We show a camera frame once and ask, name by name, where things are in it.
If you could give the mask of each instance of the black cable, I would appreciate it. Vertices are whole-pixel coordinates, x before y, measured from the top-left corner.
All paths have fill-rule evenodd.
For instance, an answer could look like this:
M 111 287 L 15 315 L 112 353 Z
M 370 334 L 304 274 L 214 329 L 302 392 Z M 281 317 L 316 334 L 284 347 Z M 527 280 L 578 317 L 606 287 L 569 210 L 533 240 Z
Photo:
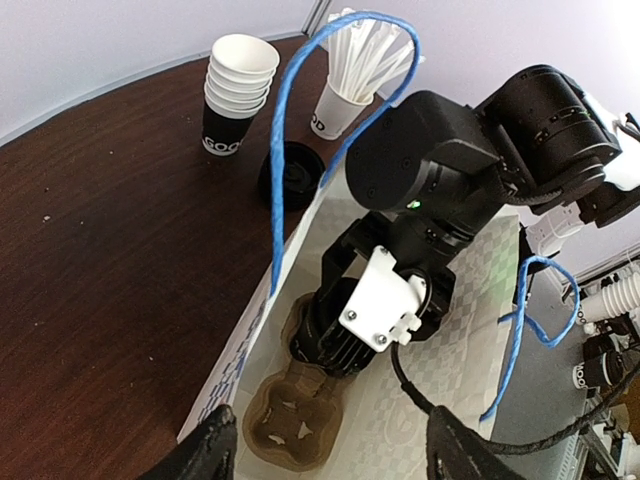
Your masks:
M 391 364 L 393 370 L 400 381 L 402 390 L 411 398 L 413 403 L 424 413 L 429 415 L 435 406 L 415 387 L 415 385 L 407 378 L 402 365 L 400 364 L 400 356 L 398 353 L 398 344 L 391 345 Z M 617 384 L 611 393 L 600 402 L 593 410 L 579 417 L 575 422 L 554 433 L 553 435 L 539 440 L 537 442 L 525 443 L 522 445 L 512 445 L 508 443 L 492 442 L 485 440 L 478 435 L 478 439 L 482 444 L 494 455 L 528 455 L 530 453 L 539 452 L 547 448 L 557 445 L 561 441 L 579 432 L 583 427 L 590 424 L 598 418 L 607 408 L 609 408 L 622 393 L 629 388 L 631 382 L 640 374 L 640 362 Z

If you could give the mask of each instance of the black cup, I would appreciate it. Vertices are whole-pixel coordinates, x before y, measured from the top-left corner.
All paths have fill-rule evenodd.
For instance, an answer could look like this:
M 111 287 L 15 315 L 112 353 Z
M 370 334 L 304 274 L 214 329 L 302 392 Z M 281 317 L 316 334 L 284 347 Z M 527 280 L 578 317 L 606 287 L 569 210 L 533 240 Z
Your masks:
M 311 147 L 299 142 L 284 142 L 284 209 L 293 212 L 308 207 L 324 171 L 322 158 Z M 258 192 L 262 200 L 271 205 L 271 154 L 262 163 Z
M 573 384 L 585 389 L 611 387 L 622 380 L 623 374 L 622 355 L 606 352 L 573 367 Z
M 210 100 L 205 97 L 202 114 L 202 145 L 207 152 L 219 157 L 227 157 L 238 151 L 257 113 L 245 118 L 229 118 L 213 110 Z

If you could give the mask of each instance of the paper cup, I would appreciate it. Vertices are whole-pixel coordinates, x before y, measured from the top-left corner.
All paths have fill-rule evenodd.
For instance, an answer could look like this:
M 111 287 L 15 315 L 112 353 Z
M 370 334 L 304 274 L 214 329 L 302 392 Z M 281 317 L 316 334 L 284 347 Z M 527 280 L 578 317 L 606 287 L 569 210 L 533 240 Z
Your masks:
M 211 63 L 209 63 L 209 66 L 207 68 L 207 74 L 215 83 L 229 90 L 233 90 L 234 92 L 255 92 L 263 90 L 264 88 L 271 86 L 271 83 L 273 82 L 273 75 L 270 76 L 267 80 L 259 79 L 257 81 L 246 79 L 240 79 L 239 81 L 236 81 L 233 79 L 229 79 L 225 77 L 224 74 L 218 72 Z
M 220 95 L 224 98 L 228 98 L 229 100 L 251 101 L 269 95 L 269 87 L 263 88 L 262 90 L 256 90 L 254 92 L 235 92 L 216 83 L 208 74 L 206 80 L 207 85 L 209 85 L 209 87 L 215 94 Z
M 579 389 L 611 387 L 624 375 L 622 355 L 605 352 L 573 367 L 573 384 Z
M 235 33 L 220 37 L 211 48 L 211 60 L 222 73 L 253 79 L 273 76 L 280 54 L 264 40 Z
M 259 108 L 244 112 L 227 110 L 205 96 L 202 114 L 202 146 L 218 157 L 228 157 L 242 145 Z
M 311 118 L 311 130 L 320 138 L 335 140 L 372 102 L 373 95 L 366 102 L 355 102 L 344 98 L 333 88 L 327 78 L 327 83 Z
M 262 108 L 267 101 L 266 95 L 253 100 L 233 100 L 231 98 L 226 98 L 222 94 L 215 92 L 208 83 L 204 84 L 204 93 L 214 103 L 230 110 L 244 111 L 253 110 L 254 108 Z

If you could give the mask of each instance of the black cup lid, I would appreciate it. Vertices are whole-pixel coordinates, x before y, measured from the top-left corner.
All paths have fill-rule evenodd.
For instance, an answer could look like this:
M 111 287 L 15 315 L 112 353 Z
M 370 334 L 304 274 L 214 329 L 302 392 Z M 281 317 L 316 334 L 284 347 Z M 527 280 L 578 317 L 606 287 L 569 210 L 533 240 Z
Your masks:
M 309 206 L 325 171 L 320 155 L 300 142 L 284 142 L 284 176 L 282 188 L 284 208 L 291 212 Z M 271 205 L 271 154 L 262 163 L 258 176 L 258 192 Z

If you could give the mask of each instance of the white robot part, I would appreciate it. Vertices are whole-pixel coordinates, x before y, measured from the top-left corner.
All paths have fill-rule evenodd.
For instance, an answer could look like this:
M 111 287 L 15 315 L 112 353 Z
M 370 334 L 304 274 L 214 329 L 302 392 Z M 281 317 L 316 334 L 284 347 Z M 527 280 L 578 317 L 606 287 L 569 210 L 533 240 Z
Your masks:
M 575 203 L 556 207 L 527 227 L 527 242 L 534 254 L 549 257 L 558 253 L 564 242 L 582 227 L 584 222 L 580 220 L 580 209 Z
M 396 259 L 384 247 L 376 247 L 338 321 L 376 352 L 393 341 L 406 345 L 411 331 L 422 325 L 415 315 L 427 294 L 418 276 L 408 281 L 393 271 Z
M 620 129 L 620 124 L 626 124 L 627 119 L 623 115 L 617 116 L 609 112 L 588 93 L 585 94 L 584 101 L 604 127 L 616 136 L 622 149 L 622 153 L 604 167 L 606 181 L 626 192 L 640 186 L 640 142 Z
M 583 322 L 599 322 L 615 318 L 640 307 L 640 274 L 634 272 L 595 295 L 581 301 L 580 318 Z

